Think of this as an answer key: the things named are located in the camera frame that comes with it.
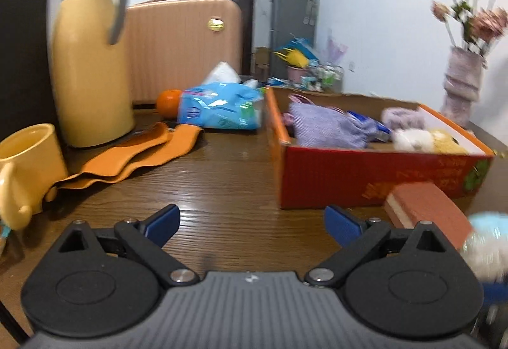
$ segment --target blue gripper pad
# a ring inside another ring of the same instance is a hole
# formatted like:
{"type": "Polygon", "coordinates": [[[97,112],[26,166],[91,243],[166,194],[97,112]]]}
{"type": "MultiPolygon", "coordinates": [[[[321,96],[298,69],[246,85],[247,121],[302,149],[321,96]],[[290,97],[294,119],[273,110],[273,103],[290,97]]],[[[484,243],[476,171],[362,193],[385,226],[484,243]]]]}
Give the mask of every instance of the blue gripper pad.
{"type": "Polygon", "coordinates": [[[324,227],[330,236],[342,247],[347,247],[363,233],[360,220],[338,207],[324,209],[324,227]]]}
{"type": "Polygon", "coordinates": [[[482,286],[485,296],[483,300],[484,306],[508,302],[508,285],[505,283],[482,282],[482,286]]]}
{"type": "Polygon", "coordinates": [[[143,224],[146,226],[145,237],[162,247],[180,227],[180,209],[170,204],[146,219],[143,224]]]}

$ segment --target yellow thermos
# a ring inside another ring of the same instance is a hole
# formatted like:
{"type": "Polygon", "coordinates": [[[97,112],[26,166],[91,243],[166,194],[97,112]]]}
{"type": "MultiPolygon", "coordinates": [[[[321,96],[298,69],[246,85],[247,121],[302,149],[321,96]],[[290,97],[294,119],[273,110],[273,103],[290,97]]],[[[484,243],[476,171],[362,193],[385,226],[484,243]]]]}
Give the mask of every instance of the yellow thermos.
{"type": "Polygon", "coordinates": [[[124,27],[127,0],[63,0],[53,31],[52,82],[67,144],[107,143],[134,127],[124,27]]]}

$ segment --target white tissue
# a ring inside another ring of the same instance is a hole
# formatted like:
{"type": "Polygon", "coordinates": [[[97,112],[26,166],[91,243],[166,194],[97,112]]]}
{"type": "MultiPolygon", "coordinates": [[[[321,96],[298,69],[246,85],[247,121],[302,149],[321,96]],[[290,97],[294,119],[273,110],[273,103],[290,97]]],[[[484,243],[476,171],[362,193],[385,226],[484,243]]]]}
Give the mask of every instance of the white tissue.
{"type": "Polygon", "coordinates": [[[231,68],[228,63],[222,61],[217,64],[212,71],[210,71],[210,74],[208,74],[208,77],[206,77],[205,81],[203,81],[203,84],[239,82],[241,82],[241,80],[236,71],[231,68]]]}
{"type": "Polygon", "coordinates": [[[245,81],[243,85],[246,85],[247,87],[250,87],[251,89],[255,90],[257,89],[258,81],[253,78],[251,80],[245,81]]]}

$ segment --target pink flower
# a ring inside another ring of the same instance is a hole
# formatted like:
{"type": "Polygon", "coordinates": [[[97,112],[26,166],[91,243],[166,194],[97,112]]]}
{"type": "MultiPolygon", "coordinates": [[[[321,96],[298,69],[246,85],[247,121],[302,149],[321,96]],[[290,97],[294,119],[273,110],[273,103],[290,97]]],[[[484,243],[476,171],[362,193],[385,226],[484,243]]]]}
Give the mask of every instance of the pink flower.
{"type": "Polygon", "coordinates": [[[442,23],[446,21],[446,16],[450,15],[450,9],[442,4],[432,1],[432,13],[442,23]]]}
{"type": "Polygon", "coordinates": [[[506,28],[508,25],[508,13],[506,10],[504,10],[504,8],[497,8],[494,11],[494,14],[496,14],[499,25],[501,25],[503,28],[506,28]]]}
{"type": "Polygon", "coordinates": [[[503,35],[508,25],[508,14],[502,8],[495,11],[482,10],[469,20],[471,36],[481,38],[487,43],[503,35]]]}

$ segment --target ceramic mug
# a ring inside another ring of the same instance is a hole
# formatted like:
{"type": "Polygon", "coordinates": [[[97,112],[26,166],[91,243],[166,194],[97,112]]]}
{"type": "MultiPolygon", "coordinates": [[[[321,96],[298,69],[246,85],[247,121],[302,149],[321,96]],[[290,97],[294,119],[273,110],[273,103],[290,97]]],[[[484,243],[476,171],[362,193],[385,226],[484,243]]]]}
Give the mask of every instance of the ceramic mug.
{"type": "Polygon", "coordinates": [[[52,124],[24,128],[0,142],[0,219],[12,230],[42,211],[52,185],[68,176],[52,124]]]}

